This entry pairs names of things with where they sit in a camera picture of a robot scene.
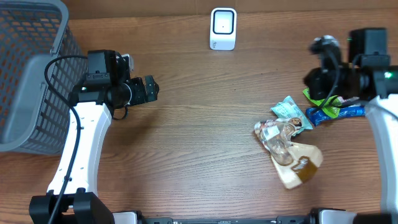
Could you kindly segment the teal wet wipes pack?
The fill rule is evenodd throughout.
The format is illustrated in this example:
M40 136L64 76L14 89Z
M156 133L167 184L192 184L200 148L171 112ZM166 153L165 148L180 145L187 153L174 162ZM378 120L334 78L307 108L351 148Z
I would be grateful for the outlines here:
M271 110L275 113L278 118L300 118L302 121L302 127L298 130L296 136L305 130L312 130L313 126L310 121L304 115L302 110L296 105L295 101L291 96L287 96L283 101L278 102Z

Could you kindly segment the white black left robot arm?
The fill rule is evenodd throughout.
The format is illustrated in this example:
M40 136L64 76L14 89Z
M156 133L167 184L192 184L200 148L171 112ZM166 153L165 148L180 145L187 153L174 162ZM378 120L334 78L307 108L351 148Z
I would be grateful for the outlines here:
M151 75L132 78L128 54L92 50L84 58L87 71L61 97L70 121L58 170L46 194L32 197L29 215L34 223L142 223L139 212L111 212L98 198L98 168L115 110L156 101L159 85Z

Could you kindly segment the green clear snack bag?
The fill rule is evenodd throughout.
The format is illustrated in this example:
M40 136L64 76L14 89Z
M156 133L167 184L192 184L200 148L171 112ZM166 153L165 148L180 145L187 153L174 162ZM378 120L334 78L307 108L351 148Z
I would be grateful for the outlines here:
M322 109L317 109L324 101L322 100L313 100L310 98L309 94L309 88L304 89L303 94L306 96L306 98L309 100L309 102L313 103L315 105L314 108L308 108L306 110L306 115L309 117L310 115L313 115L317 112L324 112L329 118L337 118L341 109L338 108L339 105L342 105L343 103L349 102L349 101L354 101L358 100L359 98L357 96L354 96L352 98L347 98L344 99L342 96L331 96L327 102L323 105Z

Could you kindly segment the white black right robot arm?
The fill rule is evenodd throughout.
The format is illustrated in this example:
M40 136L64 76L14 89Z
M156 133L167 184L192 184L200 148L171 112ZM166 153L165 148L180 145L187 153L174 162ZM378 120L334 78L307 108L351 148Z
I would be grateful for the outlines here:
M349 32L348 61L342 62L338 41L317 37L310 45L320 66L303 79L312 100L322 109L329 98L341 96L340 108L361 105L376 143L382 181L381 210L354 213L335 208L313 208L304 223L397 223L397 66L387 52L387 30L382 27Z

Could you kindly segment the dark grey plastic basket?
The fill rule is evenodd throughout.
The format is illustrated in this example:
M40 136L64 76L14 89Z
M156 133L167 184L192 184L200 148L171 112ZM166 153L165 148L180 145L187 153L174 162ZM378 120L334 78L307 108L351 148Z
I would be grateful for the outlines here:
M1 152L60 154L67 97L87 62L61 1L1 1Z

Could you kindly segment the white barcode scanner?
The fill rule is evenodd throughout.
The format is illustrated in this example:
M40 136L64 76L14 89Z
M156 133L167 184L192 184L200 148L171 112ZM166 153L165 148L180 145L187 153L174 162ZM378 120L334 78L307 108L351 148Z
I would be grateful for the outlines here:
M210 49L234 50L237 13L230 7L216 7L211 12Z

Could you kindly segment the beige clear plastic bag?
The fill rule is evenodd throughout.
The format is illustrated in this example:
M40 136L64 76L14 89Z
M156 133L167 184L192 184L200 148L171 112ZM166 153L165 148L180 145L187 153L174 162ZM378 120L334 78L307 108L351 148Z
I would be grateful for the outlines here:
M254 133L270 152L286 189L296 188L310 180L323 162L323 154L318 147L291 141L302 127L303 122L298 117L270 119L254 125Z

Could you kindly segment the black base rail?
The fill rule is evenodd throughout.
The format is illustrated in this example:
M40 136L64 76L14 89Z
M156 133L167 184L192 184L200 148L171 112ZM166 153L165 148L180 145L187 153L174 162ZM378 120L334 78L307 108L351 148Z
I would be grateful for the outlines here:
M334 208L313 208L306 215L280 215L275 218L146 218L140 211L114 213L116 224L397 224L397 214L354 213Z

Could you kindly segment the blue snack bar wrapper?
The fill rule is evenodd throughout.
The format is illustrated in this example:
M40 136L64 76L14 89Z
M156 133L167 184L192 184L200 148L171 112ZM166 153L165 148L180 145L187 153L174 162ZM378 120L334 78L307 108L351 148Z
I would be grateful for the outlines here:
M338 114L335 116L333 115L332 117L327 115L324 111L320 110L317 112L315 111L315 108L307 108L305 114L309 118L309 120L312 122L314 126L319 126L322 122L324 121L330 121L334 119L343 119L343 118L352 118L352 117L360 117L360 116L365 116L366 112L365 109L362 106L350 106L346 108L340 109Z

